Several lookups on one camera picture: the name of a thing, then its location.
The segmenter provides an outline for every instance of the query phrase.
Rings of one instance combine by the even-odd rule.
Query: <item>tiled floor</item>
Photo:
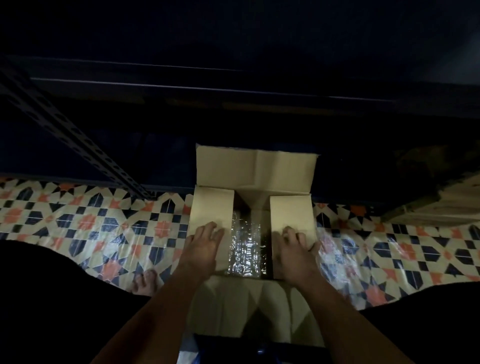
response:
[[[68,256],[88,274],[126,289],[155,268],[166,281],[178,264],[192,195],[143,201],[125,190],[0,180],[0,239]],[[480,280],[480,229],[381,223],[362,206],[316,204],[322,272],[357,309],[434,284]]]

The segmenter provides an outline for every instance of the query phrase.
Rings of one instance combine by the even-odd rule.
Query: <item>black pants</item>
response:
[[[47,248],[2,241],[6,363],[89,363],[148,301],[91,277]],[[361,313],[413,361],[466,362],[480,342],[480,282],[428,288]],[[242,362],[258,343],[197,337],[202,362]],[[329,362],[325,349],[265,344],[291,363]],[[233,353],[227,360],[225,353]],[[261,360],[251,358],[251,362]]]

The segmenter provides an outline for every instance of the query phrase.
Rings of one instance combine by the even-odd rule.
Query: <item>open cardboard box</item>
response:
[[[252,149],[197,147],[197,186],[188,234],[210,221],[224,228],[216,256],[219,272],[228,268],[234,206],[246,205],[271,231],[288,225],[317,240],[310,188],[317,155]],[[282,278],[272,246],[273,275]],[[280,281],[213,276],[197,292],[189,315],[194,333],[240,337],[264,332],[263,340],[321,345],[308,305],[296,290]]]

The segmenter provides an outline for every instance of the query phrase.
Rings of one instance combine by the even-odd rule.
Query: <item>forearm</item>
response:
[[[92,363],[176,363],[198,285],[187,272],[175,272]]]
[[[299,287],[335,363],[412,363],[321,275]]]

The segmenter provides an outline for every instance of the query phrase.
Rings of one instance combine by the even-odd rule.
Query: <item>foot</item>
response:
[[[156,272],[153,269],[145,271],[143,274],[135,276],[128,292],[139,294],[141,296],[153,297],[158,290]]]

